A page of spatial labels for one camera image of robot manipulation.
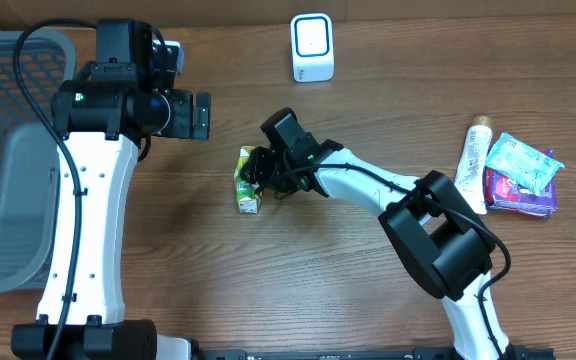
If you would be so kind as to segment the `green juice carton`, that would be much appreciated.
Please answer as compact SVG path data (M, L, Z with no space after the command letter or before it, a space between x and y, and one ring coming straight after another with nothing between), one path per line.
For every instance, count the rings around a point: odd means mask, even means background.
M242 146L240 148L239 158L233 175L235 199L240 214L257 214L261 208L261 195L255 193L259 185L249 183L241 175L241 171L248 163L253 150L254 146Z

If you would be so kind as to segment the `white tube gold cap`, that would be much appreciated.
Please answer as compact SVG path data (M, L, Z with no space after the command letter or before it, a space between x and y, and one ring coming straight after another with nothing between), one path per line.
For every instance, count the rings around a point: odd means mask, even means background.
M454 179L454 185L478 215L487 213L484 168L492 137L492 119L487 115L476 115L467 130Z

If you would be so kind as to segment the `purple snack package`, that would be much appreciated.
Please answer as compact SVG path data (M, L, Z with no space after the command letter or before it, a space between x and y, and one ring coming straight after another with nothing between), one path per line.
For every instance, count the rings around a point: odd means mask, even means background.
M558 209L555 179L544 188L540 196L496 170L486 167L484 198L488 208L510 210L546 218Z

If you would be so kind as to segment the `teal snack packet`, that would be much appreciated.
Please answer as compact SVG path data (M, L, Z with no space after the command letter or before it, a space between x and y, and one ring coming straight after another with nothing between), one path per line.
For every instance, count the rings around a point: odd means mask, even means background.
M565 165L508 133L502 133L491 147L485 165L529 189L542 194L557 171Z

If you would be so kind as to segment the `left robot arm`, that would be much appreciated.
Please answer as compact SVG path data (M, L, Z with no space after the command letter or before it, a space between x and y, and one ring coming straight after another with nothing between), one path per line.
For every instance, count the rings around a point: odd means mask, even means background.
M211 97L178 90L183 51L153 25L105 19L96 57L38 117L55 141L59 190L50 273L30 324L14 327L21 359L178 359L195 342L129 320L121 285L127 193L156 137L206 140Z

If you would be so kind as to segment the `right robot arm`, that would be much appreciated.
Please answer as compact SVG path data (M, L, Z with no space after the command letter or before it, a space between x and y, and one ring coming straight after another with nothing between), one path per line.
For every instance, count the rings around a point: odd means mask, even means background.
M257 193L272 190L282 199L314 191L376 216L410 277L441 301L455 353L463 359L510 358L512 345L490 293L507 273L492 274L491 254L505 246L446 175L398 175L338 142L319 143L289 107L260 129L269 145L254 148L240 172Z

